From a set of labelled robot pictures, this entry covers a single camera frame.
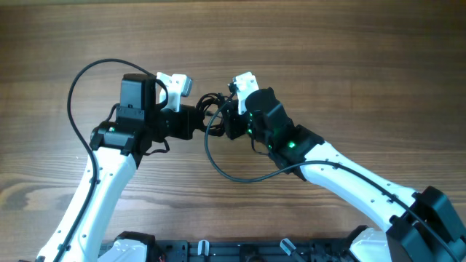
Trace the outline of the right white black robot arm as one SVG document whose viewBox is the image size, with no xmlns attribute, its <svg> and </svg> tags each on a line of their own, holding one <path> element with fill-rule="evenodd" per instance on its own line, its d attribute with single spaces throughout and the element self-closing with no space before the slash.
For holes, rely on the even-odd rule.
<svg viewBox="0 0 466 262">
<path fill-rule="evenodd" d="M 341 197 L 369 217 L 349 242 L 358 261 L 462 261 L 465 225 L 449 198 L 428 186 L 419 192 L 384 179 L 339 153 L 329 142 L 295 125 L 272 88 L 236 91 L 239 126 L 263 143 L 280 172 Z"/>
</svg>

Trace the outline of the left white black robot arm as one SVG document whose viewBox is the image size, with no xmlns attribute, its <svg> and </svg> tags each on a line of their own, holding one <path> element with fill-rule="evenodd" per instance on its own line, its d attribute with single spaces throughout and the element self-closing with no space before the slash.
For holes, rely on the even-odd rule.
<svg viewBox="0 0 466 262">
<path fill-rule="evenodd" d="M 123 76 L 120 102 L 91 133 L 91 154 L 63 219 L 38 261 L 96 261 L 116 203 L 153 143 L 190 140 L 203 115 L 181 105 L 192 80 L 185 74 Z"/>
</svg>

